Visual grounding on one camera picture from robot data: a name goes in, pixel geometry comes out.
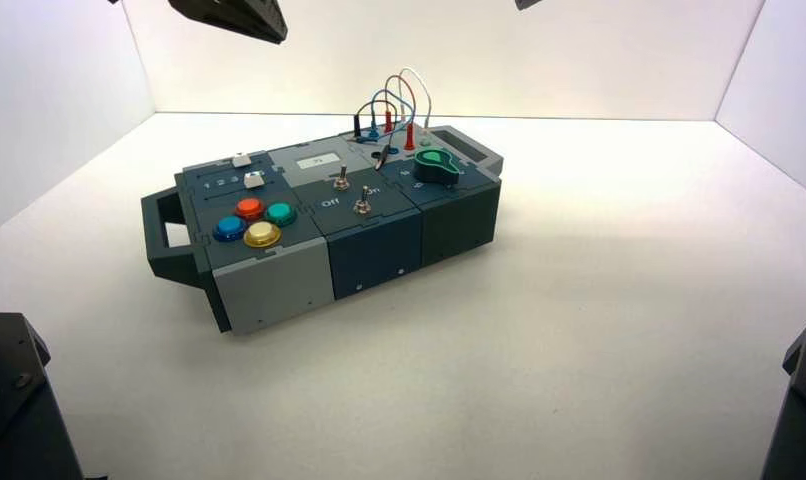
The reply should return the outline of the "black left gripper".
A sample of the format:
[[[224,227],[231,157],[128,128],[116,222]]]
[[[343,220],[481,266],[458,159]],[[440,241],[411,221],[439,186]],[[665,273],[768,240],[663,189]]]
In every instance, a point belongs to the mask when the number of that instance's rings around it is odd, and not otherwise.
[[[275,0],[169,0],[184,17],[268,43],[280,44],[288,35],[281,7]]]

